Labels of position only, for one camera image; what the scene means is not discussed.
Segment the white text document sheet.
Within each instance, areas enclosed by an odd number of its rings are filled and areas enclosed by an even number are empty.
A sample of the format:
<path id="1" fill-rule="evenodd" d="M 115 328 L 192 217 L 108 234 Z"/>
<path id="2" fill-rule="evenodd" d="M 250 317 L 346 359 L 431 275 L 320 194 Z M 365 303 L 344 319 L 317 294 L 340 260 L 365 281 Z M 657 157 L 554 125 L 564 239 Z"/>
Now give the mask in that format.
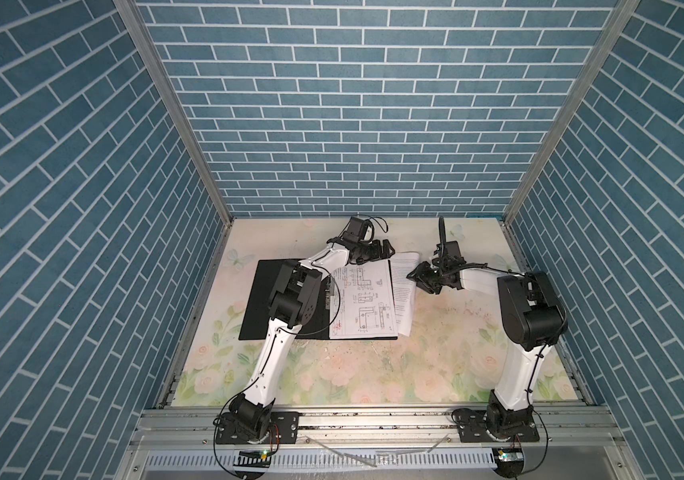
<path id="1" fill-rule="evenodd" d="M 390 259 L 394 308 L 399 336 L 409 336 L 414 318 L 416 283 L 407 278 L 420 263 L 418 252 L 396 253 Z"/>

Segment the technical drawing sheet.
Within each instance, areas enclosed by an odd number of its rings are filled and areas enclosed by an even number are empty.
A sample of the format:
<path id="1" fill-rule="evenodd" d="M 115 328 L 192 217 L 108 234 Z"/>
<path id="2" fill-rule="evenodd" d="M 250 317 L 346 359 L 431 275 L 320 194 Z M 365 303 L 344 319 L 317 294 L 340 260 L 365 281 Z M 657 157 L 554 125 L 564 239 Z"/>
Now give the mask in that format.
<path id="1" fill-rule="evenodd" d="M 398 327 L 388 260 L 348 265 L 332 272 L 331 340 L 396 339 Z"/>

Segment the orange file folder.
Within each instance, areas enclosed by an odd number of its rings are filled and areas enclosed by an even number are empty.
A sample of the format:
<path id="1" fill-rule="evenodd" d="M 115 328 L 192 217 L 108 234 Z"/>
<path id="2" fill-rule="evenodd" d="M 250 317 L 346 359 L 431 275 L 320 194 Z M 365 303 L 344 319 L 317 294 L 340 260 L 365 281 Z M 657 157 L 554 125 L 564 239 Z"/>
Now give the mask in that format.
<path id="1" fill-rule="evenodd" d="M 277 280 L 281 276 L 281 272 L 287 266 L 292 266 L 297 262 L 296 259 L 271 259 L 258 262 L 244 319 L 238 336 L 240 340 L 261 340 L 267 336 L 270 297 L 275 289 Z M 323 295 L 318 298 L 313 317 L 299 333 L 301 338 L 310 340 L 331 340 L 329 338 L 329 331 L 333 319 L 330 318 L 330 307 L 332 306 L 332 299 L 335 293 L 339 292 L 339 288 L 335 287 L 334 279 L 324 279 L 321 290 Z"/>

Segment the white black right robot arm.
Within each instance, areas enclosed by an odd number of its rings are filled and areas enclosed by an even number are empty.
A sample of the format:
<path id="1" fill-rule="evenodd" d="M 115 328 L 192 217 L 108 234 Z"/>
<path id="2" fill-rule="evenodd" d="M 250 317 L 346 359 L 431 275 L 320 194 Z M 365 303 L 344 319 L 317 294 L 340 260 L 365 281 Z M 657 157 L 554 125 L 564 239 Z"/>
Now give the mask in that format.
<path id="1" fill-rule="evenodd" d="M 565 310 L 547 273 L 514 272 L 449 256 L 421 262 L 406 278 L 433 295 L 445 287 L 497 291 L 509 343 L 502 374 L 485 414 L 472 413 L 464 420 L 457 410 L 455 421 L 461 433 L 476 430 L 496 441 L 538 440 L 533 387 L 547 355 L 567 330 Z"/>

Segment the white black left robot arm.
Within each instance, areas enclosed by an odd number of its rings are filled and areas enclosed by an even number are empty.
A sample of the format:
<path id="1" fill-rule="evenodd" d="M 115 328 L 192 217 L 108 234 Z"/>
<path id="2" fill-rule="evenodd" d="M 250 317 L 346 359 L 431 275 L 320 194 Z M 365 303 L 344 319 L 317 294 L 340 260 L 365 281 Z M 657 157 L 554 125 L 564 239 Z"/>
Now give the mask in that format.
<path id="1" fill-rule="evenodd" d="M 302 260 L 286 260 L 267 297 L 267 332 L 263 348 L 247 385 L 226 402 L 222 415 L 247 442 L 259 442 L 272 430 L 271 414 L 277 384 L 294 340 L 325 299 L 324 283 L 341 288 L 332 273 L 349 264 L 385 260 L 395 254 L 387 240 L 364 242 L 332 238 L 327 246 Z"/>

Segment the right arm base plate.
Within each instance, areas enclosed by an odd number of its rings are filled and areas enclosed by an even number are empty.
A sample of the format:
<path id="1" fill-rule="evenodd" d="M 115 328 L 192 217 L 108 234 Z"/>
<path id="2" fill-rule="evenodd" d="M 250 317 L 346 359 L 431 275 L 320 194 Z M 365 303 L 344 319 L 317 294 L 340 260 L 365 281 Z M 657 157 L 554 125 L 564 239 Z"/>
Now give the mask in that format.
<path id="1" fill-rule="evenodd" d="M 536 443 L 540 434 L 530 409 L 491 412 L 458 408 L 451 413 L 462 443 Z"/>

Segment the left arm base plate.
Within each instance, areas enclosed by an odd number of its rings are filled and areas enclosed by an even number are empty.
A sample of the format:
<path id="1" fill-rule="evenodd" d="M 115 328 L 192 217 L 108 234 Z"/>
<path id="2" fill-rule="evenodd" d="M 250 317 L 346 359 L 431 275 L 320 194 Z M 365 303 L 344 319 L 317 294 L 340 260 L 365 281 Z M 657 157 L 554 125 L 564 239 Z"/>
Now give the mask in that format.
<path id="1" fill-rule="evenodd" d="M 300 414 L 297 411 L 272 411 L 262 414 L 254 422 L 242 420 L 233 412 L 221 415 L 216 428 L 215 441 L 224 445 L 295 444 Z"/>

